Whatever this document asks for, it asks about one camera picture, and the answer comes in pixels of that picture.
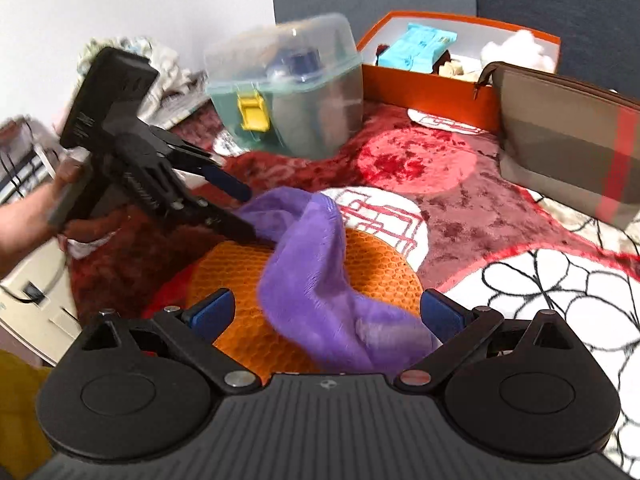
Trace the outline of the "left hand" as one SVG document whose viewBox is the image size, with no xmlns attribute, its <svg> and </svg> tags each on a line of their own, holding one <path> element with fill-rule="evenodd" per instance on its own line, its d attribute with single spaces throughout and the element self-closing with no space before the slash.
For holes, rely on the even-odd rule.
<svg viewBox="0 0 640 480">
<path fill-rule="evenodd" d="M 70 240 L 90 243 L 116 231 L 128 218 L 127 207 L 111 211 L 104 217 L 68 222 L 63 231 L 48 222 L 49 214 L 67 185 L 78 181 L 82 167 L 66 158 L 56 170 L 52 182 L 43 184 L 15 203 L 1 206 L 1 277 L 5 278 L 34 250 L 61 233 Z"/>
</svg>

